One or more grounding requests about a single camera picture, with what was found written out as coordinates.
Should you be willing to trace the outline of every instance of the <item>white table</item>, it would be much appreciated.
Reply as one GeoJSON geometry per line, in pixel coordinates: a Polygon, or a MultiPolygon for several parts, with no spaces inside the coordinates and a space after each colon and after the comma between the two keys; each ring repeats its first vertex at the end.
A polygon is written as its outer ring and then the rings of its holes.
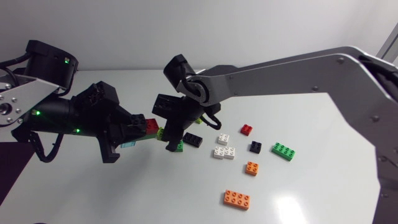
{"type": "MultiPolygon", "coordinates": [[[[78,72],[71,95],[103,80],[131,113],[151,113],[158,93],[178,95],[161,70],[78,72]]],[[[222,102],[221,131],[192,124],[200,148],[171,153],[162,141],[118,149],[103,164],[95,138],[65,136],[55,160],[36,155],[0,207],[0,223],[371,223],[379,183],[374,147],[349,127],[329,96],[250,96],[222,102]],[[253,126],[249,137],[239,133],[253,126]],[[220,133],[237,149],[215,159],[220,133]],[[248,151],[262,143],[260,154],[248,151]],[[275,142],[296,151],[291,162],[270,152],[275,142]],[[253,177],[247,161],[259,164],[253,177]],[[249,210],[223,205],[226,189],[251,196],[249,210]]],[[[41,134],[47,149],[54,134],[41,134]]]]}

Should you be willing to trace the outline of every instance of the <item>white wall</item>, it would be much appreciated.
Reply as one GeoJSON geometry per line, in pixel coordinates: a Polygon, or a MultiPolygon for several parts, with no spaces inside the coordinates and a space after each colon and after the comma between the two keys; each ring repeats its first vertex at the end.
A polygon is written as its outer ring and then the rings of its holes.
{"type": "Polygon", "coordinates": [[[80,70],[249,65],[356,45],[376,54],[398,21],[396,0],[2,0],[0,61],[39,39],[80,70]]]}

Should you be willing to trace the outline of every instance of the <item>green lego brick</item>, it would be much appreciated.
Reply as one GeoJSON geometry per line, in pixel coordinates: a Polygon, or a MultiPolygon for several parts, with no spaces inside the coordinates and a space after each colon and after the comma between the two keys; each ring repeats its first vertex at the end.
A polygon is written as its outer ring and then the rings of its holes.
{"type": "Polygon", "coordinates": [[[151,139],[151,138],[156,138],[156,134],[147,134],[142,138],[136,139],[136,141],[141,141],[141,140],[146,140],[146,139],[151,139]]]}
{"type": "Polygon", "coordinates": [[[180,144],[178,144],[178,146],[177,146],[177,150],[175,150],[174,152],[182,152],[183,145],[184,145],[184,142],[180,141],[180,144]]]}
{"type": "Polygon", "coordinates": [[[294,150],[291,150],[279,143],[275,143],[275,146],[272,148],[272,152],[288,161],[291,161],[296,153],[294,150]]]}
{"type": "Polygon", "coordinates": [[[200,118],[198,118],[195,122],[201,124],[203,121],[200,118]]]}
{"type": "Polygon", "coordinates": [[[157,140],[160,140],[160,141],[162,140],[163,132],[164,132],[164,128],[159,127],[159,130],[157,131],[157,134],[156,134],[157,140]]]}

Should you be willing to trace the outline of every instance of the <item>white lego brick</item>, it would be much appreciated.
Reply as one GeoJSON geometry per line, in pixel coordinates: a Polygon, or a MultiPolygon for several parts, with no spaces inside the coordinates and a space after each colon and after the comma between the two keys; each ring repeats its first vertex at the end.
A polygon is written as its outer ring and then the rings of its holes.
{"type": "Polygon", "coordinates": [[[216,146],[213,157],[217,159],[224,159],[224,148],[216,146]]]}
{"type": "Polygon", "coordinates": [[[235,158],[235,148],[234,147],[225,147],[224,148],[224,158],[234,159],[235,158]]]}
{"type": "Polygon", "coordinates": [[[228,144],[229,135],[221,133],[218,137],[218,144],[223,144],[226,146],[228,144]]]}

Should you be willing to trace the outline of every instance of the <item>green led light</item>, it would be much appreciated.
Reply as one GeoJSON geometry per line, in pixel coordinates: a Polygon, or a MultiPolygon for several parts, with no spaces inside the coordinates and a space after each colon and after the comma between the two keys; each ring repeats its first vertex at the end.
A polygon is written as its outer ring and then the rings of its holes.
{"type": "Polygon", "coordinates": [[[38,115],[40,115],[40,114],[41,114],[40,111],[38,111],[38,110],[32,110],[32,115],[38,116],[38,115]]]}

